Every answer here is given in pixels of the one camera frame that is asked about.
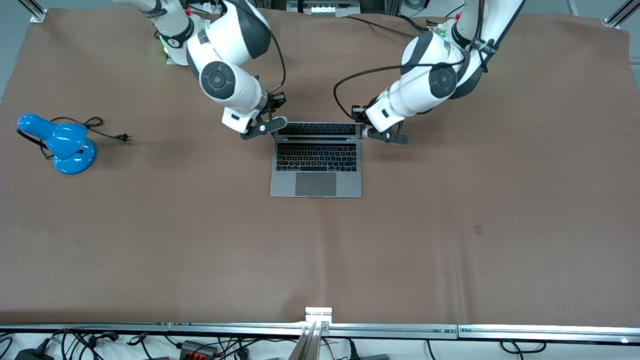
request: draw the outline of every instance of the keyboard key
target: keyboard key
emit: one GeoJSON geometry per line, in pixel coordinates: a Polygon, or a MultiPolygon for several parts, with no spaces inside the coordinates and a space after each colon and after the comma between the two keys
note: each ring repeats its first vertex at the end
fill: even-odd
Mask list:
{"type": "Polygon", "coordinates": [[[300,171],[326,171],[326,167],[300,167],[300,171]]]}

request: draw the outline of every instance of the gray floor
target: gray floor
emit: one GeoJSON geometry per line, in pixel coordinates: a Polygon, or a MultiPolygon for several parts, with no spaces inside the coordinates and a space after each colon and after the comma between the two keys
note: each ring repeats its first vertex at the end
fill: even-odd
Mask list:
{"type": "MultiPolygon", "coordinates": [[[[575,0],[577,13],[580,16],[604,19],[615,11],[624,0],[575,0]]],[[[402,12],[407,15],[443,16],[462,0],[431,0],[427,10],[416,10],[403,6],[402,12]]],[[[44,8],[118,8],[109,0],[40,0],[44,8]]],[[[569,13],[567,0],[527,0],[523,13],[569,13]]],[[[17,0],[0,0],[0,99],[4,94],[13,64],[15,63],[24,34],[29,26],[30,14],[23,9],[17,0]]],[[[622,29],[631,33],[629,56],[640,56],[640,14],[635,14],[622,25],[622,29]]],[[[640,84],[640,65],[631,65],[636,83],[640,84]]]]}

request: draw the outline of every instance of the lamp base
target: lamp base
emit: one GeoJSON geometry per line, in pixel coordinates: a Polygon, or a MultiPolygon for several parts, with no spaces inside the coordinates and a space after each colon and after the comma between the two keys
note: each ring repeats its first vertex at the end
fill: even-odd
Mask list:
{"type": "Polygon", "coordinates": [[[82,153],[75,153],[66,160],[53,157],[53,167],[65,175],[76,175],[88,169],[95,160],[95,145],[91,140],[86,139],[80,148],[82,153]]]}

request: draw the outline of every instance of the power adapter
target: power adapter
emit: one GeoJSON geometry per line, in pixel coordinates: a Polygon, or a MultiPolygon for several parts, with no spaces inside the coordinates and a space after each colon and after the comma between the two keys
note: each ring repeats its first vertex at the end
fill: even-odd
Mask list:
{"type": "Polygon", "coordinates": [[[15,356],[15,360],[53,360],[53,356],[41,353],[34,348],[26,348],[20,350],[18,355],[15,356]]]}
{"type": "Polygon", "coordinates": [[[180,358],[189,360],[213,360],[218,353],[218,349],[213,346],[203,346],[204,344],[195,341],[185,341],[180,347],[180,358]]]}

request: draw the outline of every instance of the laptop touchpad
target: laptop touchpad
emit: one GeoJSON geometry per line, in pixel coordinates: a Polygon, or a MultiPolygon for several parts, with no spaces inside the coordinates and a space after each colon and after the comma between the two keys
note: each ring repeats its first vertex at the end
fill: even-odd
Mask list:
{"type": "Polygon", "coordinates": [[[296,173],[296,196],[335,196],[335,172],[296,173]]]}

